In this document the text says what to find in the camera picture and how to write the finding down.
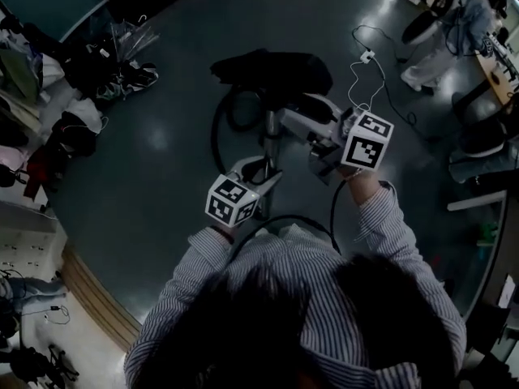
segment striped shirt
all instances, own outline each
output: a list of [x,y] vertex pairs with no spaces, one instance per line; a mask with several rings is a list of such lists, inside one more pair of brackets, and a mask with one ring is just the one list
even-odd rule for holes
[[[416,248],[416,238],[404,223],[394,188],[385,182],[360,207],[360,234],[369,247],[413,275],[423,296],[442,320],[453,345],[456,368],[465,352],[465,323]],[[301,345],[313,355],[328,381],[339,388],[417,388],[416,365],[402,363],[383,370],[367,367],[352,307],[341,294],[332,273],[345,260],[327,242],[293,224],[282,235],[265,234],[250,240],[228,266],[231,245],[210,228],[189,238],[191,247],[150,311],[139,338],[125,360],[128,387],[144,360],[193,301],[204,281],[229,270],[231,279],[243,278],[254,266],[268,262],[279,278],[304,278],[311,299]]]

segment wooden floor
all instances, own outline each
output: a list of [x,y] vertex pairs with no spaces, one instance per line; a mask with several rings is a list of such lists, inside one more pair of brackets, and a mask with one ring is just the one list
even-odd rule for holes
[[62,256],[65,285],[106,335],[126,352],[139,334],[140,324],[106,291],[70,243]]

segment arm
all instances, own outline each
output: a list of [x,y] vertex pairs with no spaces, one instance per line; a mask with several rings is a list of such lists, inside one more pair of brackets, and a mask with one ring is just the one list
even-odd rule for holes
[[418,288],[442,320],[453,344],[459,371],[466,347],[465,323],[431,267],[416,248],[416,237],[404,222],[394,188],[379,182],[374,173],[361,173],[350,182],[355,202],[360,206],[360,239],[410,273]]
[[[228,235],[234,231],[218,226]],[[149,312],[139,337],[128,350],[124,361],[127,386],[131,387],[147,356],[153,351],[180,315],[194,300],[206,279],[224,269],[231,245],[211,228],[203,229],[189,238],[190,248],[174,270]]]
[[488,40],[487,31],[492,24],[493,14],[490,7],[485,7],[480,0],[471,0],[466,7],[467,17],[470,19],[467,28],[467,37],[469,38],[472,49],[478,50],[483,56],[487,57],[487,46],[485,40]]

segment white cable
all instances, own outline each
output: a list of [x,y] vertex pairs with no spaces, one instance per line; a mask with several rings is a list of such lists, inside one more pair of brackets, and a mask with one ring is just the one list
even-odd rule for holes
[[[103,118],[106,118],[106,122],[104,124],[102,124],[101,131],[103,131],[106,128],[106,126],[108,126],[108,121],[109,121],[108,117],[103,116],[103,117],[101,117],[101,122],[103,122]],[[87,126],[65,126],[65,127],[62,128],[62,132],[64,130],[66,130],[67,128],[74,128],[74,127],[77,127],[77,128],[88,128]]]
[[110,119],[108,117],[106,117],[105,115],[103,115],[101,117],[101,121],[103,121],[103,118],[106,118],[106,124],[103,124],[103,126],[101,127],[101,131],[103,131],[105,129],[106,126],[108,126],[108,121],[110,121]]
[[384,73],[384,71],[382,70],[382,66],[380,66],[379,64],[379,61],[377,61],[375,59],[375,57],[371,58],[375,61],[375,63],[377,64],[377,66],[379,67],[380,69],[380,72],[382,72],[382,85],[380,85],[380,87],[376,90],[376,92],[371,96],[371,99],[370,99],[370,103],[369,105],[366,104],[365,102],[362,102],[361,104],[356,104],[354,100],[351,99],[351,90],[354,88],[354,86],[357,84],[358,82],[358,75],[355,73],[354,71],[354,65],[362,65],[364,62],[354,62],[350,65],[350,69],[351,71],[353,72],[353,74],[355,75],[355,82],[353,83],[353,85],[351,86],[351,88],[349,89],[348,91],[348,98],[350,99],[351,103],[357,108],[357,109],[360,109],[361,111],[365,112],[365,113],[370,113],[371,112],[371,105],[373,104],[373,98],[375,98],[376,94],[378,94],[385,86],[386,84],[386,75]]

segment power adapter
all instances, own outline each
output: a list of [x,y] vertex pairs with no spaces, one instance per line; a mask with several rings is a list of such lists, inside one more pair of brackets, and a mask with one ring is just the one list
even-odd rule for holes
[[368,50],[365,50],[364,53],[362,54],[362,56],[360,57],[360,60],[364,63],[369,63],[370,60],[375,56],[375,52],[373,52],[372,50],[368,49]]

